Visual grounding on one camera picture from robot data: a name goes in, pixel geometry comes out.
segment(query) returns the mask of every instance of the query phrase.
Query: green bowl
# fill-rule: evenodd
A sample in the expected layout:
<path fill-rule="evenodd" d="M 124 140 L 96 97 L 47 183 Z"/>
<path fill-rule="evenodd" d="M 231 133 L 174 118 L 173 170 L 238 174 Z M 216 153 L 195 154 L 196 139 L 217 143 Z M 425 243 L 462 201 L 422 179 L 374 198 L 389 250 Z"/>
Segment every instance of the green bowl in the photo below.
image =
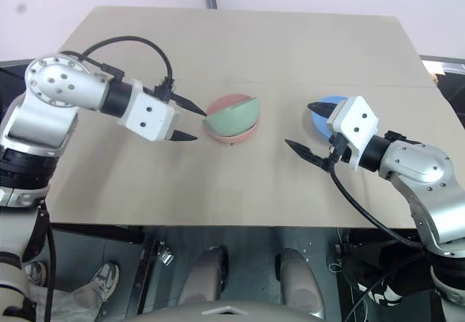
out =
<path fill-rule="evenodd" d="M 259 101 L 251 98 L 218 110 L 205 117 L 203 122 L 213 133 L 222 137 L 232 137 L 244 133 L 255 125 L 259 115 Z"/>

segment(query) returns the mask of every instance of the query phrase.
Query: blue plate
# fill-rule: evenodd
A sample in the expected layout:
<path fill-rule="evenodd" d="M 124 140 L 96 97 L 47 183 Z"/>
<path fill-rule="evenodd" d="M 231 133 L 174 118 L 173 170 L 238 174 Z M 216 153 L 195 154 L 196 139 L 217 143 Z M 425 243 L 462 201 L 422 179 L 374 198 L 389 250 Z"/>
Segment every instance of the blue plate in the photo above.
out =
<path fill-rule="evenodd" d="M 319 100 L 320 102 L 333 102 L 334 104 L 337 104 L 341 100 L 346 100 L 347 97 L 342 97 L 341 95 L 331 95 L 330 97 L 324 97 L 323 99 Z M 322 137 L 325 138 L 325 140 L 329 140 L 331 137 L 331 131 L 329 128 L 326 126 L 326 121 L 327 119 L 312 112 L 312 120 L 313 124 L 319 131 Z"/>

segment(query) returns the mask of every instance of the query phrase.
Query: pink bowl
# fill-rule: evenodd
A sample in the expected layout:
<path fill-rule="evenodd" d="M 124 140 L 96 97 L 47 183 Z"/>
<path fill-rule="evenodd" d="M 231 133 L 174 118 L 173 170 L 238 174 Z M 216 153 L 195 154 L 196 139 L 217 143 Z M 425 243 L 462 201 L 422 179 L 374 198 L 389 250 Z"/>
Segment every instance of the pink bowl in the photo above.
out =
<path fill-rule="evenodd" d="M 217 111 L 220 111 L 222 109 L 227 108 L 228 106 L 237 104 L 239 102 L 244 102 L 246 100 L 252 99 L 253 97 L 246 95 L 246 94 L 229 94 L 225 95 L 224 97 L 220 97 L 217 100 L 215 100 L 212 104 L 210 104 L 209 107 L 205 110 L 207 115 L 210 115 L 212 113 L 216 113 Z M 245 131 L 244 133 L 240 133 L 238 135 L 234 135 L 232 137 L 222 137 L 221 135 L 217 135 L 209 129 L 205 127 L 205 130 L 208 134 L 210 134 L 213 138 L 216 140 L 219 140 L 220 142 L 225 142 L 227 144 L 238 144 L 239 142 L 244 142 L 248 138 L 250 138 L 252 135 L 255 134 L 256 130 L 259 127 L 260 123 L 260 117 L 249 130 Z"/>

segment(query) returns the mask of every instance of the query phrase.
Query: table surface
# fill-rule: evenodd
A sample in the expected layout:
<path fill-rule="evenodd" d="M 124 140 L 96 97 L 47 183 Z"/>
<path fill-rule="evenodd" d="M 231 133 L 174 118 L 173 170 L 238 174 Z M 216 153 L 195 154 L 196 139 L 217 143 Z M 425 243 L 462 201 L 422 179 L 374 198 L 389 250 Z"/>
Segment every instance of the table surface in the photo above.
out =
<path fill-rule="evenodd" d="M 379 134 L 390 129 L 447 151 L 465 185 L 464 129 L 394 17 L 99 7 L 63 49 L 79 52 L 121 35 L 159 45 L 177 92 L 202 108 L 224 94 L 257 96 L 260 127 L 245 143 L 223 145 L 203 130 L 202 117 L 181 109 L 177 128 L 199 139 L 148 142 L 113 117 L 81 110 L 47 197 L 55 222 L 368 227 L 331 178 L 284 143 L 326 156 L 327 144 L 302 122 L 307 103 L 333 94 L 364 96 L 380 117 Z M 142 44 L 92 56 L 145 86 L 165 75 Z M 337 172 L 386 225 L 413 227 L 390 183 L 345 164 Z"/>

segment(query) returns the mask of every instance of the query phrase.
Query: robotic arm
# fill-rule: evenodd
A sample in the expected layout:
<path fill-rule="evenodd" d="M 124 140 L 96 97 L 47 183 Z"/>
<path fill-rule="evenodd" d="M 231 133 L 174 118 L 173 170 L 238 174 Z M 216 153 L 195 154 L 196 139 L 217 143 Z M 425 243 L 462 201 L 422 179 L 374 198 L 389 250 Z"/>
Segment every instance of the robotic arm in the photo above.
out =
<path fill-rule="evenodd" d="M 127 36 L 122 41 L 139 41 L 139 38 Z M 138 80 L 122 82 L 124 73 L 119 69 L 101 66 L 115 77 L 109 79 L 104 73 L 92 73 L 70 55 L 55 54 L 34 60 L 25 71 L 25 94 L 10 105 L 1 123 L 0 315 L 3 321 L 36 320 L 22 262 L 33 259 L 44 245 L 49 229 L 45 207 L 49 180 L 76 130 L 79 108 L 115 116 L 118 124 L 149 141 L 197 139 L 174 129 L 178 113 L 168 101 L 174 100 L 187 110 L 206 114 L 193 102 L 173 93 L 171 78 L 165 78 L 150 91 Z"/>
<path fill-rule="evenodd" d="M 462 321 L 465 315 L 465 191 L 457 183 L 451 159 L 440 149 L 387 132 L 376 136 L 378 118 L 362 97 L 338 105 L 314 102 L 310 110 L 326 117 L 333 132 L 331 154 L 321 158 L 303 145 L 286 140 L 306 161 L 331 173 L 342 160 L 359 166 L 392 183 L 411 208 L 420 243 L 403 239 L 412 247 L 424 246 L 432 263 L 432 279 L 442 295 L 447 321 Z M 374 225 L 381 227 L 351 196 L 346 198 Z"/>

